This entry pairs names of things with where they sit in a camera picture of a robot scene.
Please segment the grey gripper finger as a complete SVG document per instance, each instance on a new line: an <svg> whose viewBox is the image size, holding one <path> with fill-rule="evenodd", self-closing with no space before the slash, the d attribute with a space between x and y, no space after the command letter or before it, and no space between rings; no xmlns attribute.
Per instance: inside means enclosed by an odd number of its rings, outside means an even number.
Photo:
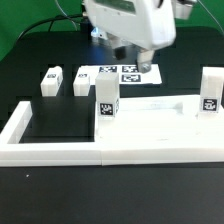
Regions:
<svg viewBox="0 0 224 224"><path fill-rule="evenodd" d="M154 56L153 50L140 49L137 54L137 67L141 73L147 73L151 70L151 64Z"/></svg>
<svg viewBox="0 0 224 224"><path fill-rule="evenodd" d="M113 50L114 57L116 60L122 60L126 58L126 47L120 46Z"/></svg>

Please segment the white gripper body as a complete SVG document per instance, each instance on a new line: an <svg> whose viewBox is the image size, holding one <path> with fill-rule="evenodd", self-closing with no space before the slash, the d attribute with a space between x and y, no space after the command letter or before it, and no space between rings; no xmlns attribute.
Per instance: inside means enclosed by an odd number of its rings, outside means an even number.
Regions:
<svg viewBox="0 0 224 224"><path fill-rule="evenodd" d="M147 50L176 37L171 0L84 0L94 27Z"/></svg>

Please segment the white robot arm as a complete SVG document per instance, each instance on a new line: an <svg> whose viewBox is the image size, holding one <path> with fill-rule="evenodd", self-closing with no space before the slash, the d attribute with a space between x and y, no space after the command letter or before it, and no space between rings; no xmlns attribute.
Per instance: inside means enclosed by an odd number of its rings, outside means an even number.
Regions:
<svg viewBox="0 0 224 224"><path fill-rule="evenodd" d="M151 70L154 52L173 44L175 19L189 18L197 0L84 0L94 27L106 33L114 57L126 56L127 41L139 48L137 68Z"/></svg>

